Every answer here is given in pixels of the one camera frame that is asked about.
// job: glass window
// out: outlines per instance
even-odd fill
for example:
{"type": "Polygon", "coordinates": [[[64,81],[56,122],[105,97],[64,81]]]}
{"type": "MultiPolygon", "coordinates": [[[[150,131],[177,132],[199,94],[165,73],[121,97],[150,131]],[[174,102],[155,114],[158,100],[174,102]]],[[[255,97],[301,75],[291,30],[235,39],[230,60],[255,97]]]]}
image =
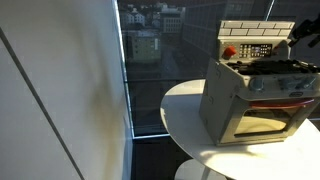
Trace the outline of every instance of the glass window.
{"type": "MultiPolygon", "coordinates": [[[[184,81],[206,78],[208,61],[216,55],[217,27],[221,20],[295,21],[297,27],[306,19],[313,21],[318,17],[320,3],[164,0],[156,6],[156,1],[118,0],[118,7],[133,128],[135,136],[141,136],[166,133],[159,108],[170,88],[184,81]],[[130,14],[133,8],[140,13],[135,18],[130,14]],[[143,25],[134,23],[137,18],[143,25]]],[[[291,58],[320,65],[320,45],[308,47],[313,38],[300,40],[292,48],[291,58]]],[[[320,110],[312,117],[320,118],[320,110]]]]}

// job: oven door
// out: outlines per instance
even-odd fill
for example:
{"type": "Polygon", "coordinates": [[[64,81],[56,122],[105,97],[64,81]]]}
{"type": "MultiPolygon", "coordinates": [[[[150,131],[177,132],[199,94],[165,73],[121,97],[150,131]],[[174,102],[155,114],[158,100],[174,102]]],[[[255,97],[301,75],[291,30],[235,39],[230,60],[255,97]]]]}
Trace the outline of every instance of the oven door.
{"type": "Polygon", "coordinates": [[[237,97],[219,145],[283,141],[317,104],[313,98],[246,101],[237,97]]]}

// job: white round table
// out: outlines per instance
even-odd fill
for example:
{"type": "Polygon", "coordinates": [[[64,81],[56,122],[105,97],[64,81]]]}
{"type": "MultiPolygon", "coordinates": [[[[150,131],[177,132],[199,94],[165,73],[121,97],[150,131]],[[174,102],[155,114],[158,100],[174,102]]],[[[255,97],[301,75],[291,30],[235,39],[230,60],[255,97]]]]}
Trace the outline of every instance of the white round table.
{"type": "Polygon", "coordinates": [[[204,83],[178,84],[166,93],[160,108],[170,136],[192,158],[237,180],[320,179],[320,133],[309,120],[284,142],[215,146],[199,116],[204,83]]]}

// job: oven window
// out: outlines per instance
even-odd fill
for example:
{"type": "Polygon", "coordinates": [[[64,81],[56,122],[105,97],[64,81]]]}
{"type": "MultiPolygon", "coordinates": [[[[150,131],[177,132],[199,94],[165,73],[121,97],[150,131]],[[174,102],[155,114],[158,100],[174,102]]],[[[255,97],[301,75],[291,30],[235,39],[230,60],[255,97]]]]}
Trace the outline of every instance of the oven window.
{"type": "Polygon", "coordinates": [[[282,131],[298,109],[249,109],[241,118],[235,135],[282,131]]]}

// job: red knob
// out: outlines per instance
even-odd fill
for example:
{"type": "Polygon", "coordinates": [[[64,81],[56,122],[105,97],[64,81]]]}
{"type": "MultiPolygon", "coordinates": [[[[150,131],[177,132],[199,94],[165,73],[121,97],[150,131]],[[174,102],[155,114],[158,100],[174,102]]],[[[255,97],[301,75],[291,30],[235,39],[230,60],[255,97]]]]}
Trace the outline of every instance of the red knob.
{"type": "Polygon", "coordinates": [[[231,57],[237,53],[236,48],[234,46],[228,46],[224,52],[223,55],[226,57],[231,57]]]}

